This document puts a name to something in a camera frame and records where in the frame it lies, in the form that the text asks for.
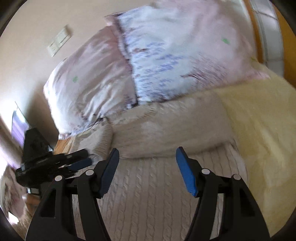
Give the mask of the orange wooden headboard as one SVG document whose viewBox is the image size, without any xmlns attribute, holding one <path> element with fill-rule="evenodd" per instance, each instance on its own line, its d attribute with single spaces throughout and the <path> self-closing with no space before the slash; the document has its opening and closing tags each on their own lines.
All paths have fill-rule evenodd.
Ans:
<svg viewBox="0 0 296 241">
<path fill-rule="evenodd" d="M 244 3 L 253 25 L 257 59 L 295 86 L 295 35 L 292 28 L 272 2 Z"/>
</svg>

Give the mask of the pink floral pillow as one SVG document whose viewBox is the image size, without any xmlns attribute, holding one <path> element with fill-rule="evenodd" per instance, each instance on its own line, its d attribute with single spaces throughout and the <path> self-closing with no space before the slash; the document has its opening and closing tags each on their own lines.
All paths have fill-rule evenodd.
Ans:
<svg viewBox="0 0 296 241">
<path fill-rule="evenodd" d="M 60 62 L 43 92 L 60 140 L 137 104 L 130 66 L 111 27 L 99 30 Z"/>
</svg>

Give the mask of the yellow patterned bed sheet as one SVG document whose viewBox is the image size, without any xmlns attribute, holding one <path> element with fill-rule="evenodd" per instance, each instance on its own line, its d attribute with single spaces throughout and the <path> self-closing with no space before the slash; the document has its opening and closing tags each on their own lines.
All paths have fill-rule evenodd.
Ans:
<svg viewBox="0 0 296 241">
<path fill-rule="evenodd" d="M 271 235 L 295 209 L 295 88 L 266 66 L 266 79 L 217 89 L 243 157 L 250 191 Z"/>
</svg>

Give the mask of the white wall switch plate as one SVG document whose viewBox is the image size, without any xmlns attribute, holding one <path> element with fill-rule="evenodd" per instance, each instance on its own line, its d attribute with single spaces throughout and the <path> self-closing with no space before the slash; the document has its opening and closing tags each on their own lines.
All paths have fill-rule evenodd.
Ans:
<svg viewBox="0 0 296 241">
<path fill-rule="evenodd" d="M 65 25 L 62 30 L 53 38 L 51 43 L 47 46 L 50 57 L 56 55 L 56 53 L 65 45 L 65 43 L 72 37 L 71 30 L 68 25 Z"/>
</svg>

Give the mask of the beige cable knit sweater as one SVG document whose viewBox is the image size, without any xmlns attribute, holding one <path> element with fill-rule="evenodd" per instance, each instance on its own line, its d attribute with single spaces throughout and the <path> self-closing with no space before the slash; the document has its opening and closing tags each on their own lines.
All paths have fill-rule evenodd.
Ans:
<svg viewBox="0 0 296 241">
<path fill-rule="evenodd" d="M 77 135 L 71 151 L 87 149 L 96 160 L 119 150 L 110 189 L 98 205 L 112 240 L 183 240 L 198 200 L 186 189 L 175 153 L 216 175 L 240 175 L 244 160 L 224 107 L 215 94 L 196 94 L 141 105 L 111 115 Z"/>
</svg>

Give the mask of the wooden nightstand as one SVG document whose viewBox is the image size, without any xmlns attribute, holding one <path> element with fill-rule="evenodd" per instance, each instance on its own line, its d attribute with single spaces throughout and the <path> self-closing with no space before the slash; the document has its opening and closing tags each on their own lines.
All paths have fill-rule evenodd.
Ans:
<svg viewBox="0 0 296 241">
<path fill-rule="evenodd" d="M 60 156 L 69 152 L 72 142 L 72 138 L 59 140 L 51 150 L 43 140 L 26 138 L 21 169 L 26 172 L 25 178 L 31 182 L 27 194 L 23 195 L 28 208 L 34 208 L 40 203 L 43 194 L 41 185 L 50 183 L 54 177 L 62 174 L 58 170 L 62 166 Z"/>
</svg>

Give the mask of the white blue floral pillow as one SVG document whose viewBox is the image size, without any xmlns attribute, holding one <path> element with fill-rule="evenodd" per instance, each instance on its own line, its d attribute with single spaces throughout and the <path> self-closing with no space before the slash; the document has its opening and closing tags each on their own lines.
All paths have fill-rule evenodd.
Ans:
<svg viewBox="0 0 296 241">
<path fill-rule="evenodd" d="M 140 103 L 266 79 L 255 53 L 241 1 L 156 1 L 106 16 L 132 68 Z"/>
</svg>

